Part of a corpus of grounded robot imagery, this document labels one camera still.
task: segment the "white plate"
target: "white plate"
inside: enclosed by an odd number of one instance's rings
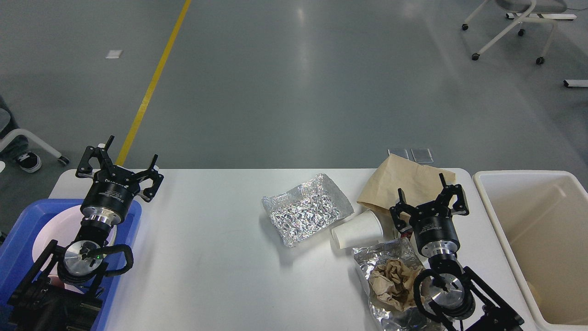
[[[33,261],[37,260],[37,258],[43,253],[43,250],[52,239],[57,240],[57,244],[61,247],[66,247],[67,245],[71,244],[71,242],[75,239],[75,236],[78,234],[80,228],[80,222],[83,219],[83,214],[80,211],[80,206],[73,206],[68,208],[61,213],[55,215],[52,219],[50,219],[45,226],[39,231],[39,234],[35,238],[35,242],[33,243],[33,251],[32,251],[32,258]],[[106,239],[108,241],[108,246],[112,246],[114,244],[114,240],[116,239],[116,226],[114,226]],[[43,270],[49,264],[49,260],[45,262],[43,265]],[[57,274],[57,265],[53,268],[50,272],[51,274]]]

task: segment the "black shoe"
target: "black shoe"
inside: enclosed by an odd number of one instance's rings
[[[41,159],[33,152],[26,152],[14,160],[27,173],[41,169]]]

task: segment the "crumpled aluminum foil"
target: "crumpled aluminum foil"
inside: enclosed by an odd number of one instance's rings
[[[429,320],[422,315],[418,308],[410,308],[400,312],[391,306],[380,302],[372,289],[368,279],[378,264],[386,263],[388,259],[398,259],[405,265],[415,269],[423,264],[412,250],[407,238],[396,239],[372,247],[353,249],[353,258],[358,264],[358,274],[363,290],[369,298],[369,309],[376,319],[378,326],[384,331],[443,331],[443,325]]]
[[[326,174],[318,174],[286,193],[263,197],[262,204],[288,247],[353,214],[347,197]]]

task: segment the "white paper cup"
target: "white paper cup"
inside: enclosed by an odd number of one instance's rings
[[[335,227],[331,233],[340,249],[358,247],[384,238],[382,225],[371,210]]]

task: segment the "gray chair seat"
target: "gray chair seat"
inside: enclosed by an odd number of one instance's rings
[[[531,6],[529,0],[496,0],[496,4],[509,12],[524,12]],[[535,14],[559,14],[567,10],[564,0],[537,0]]]

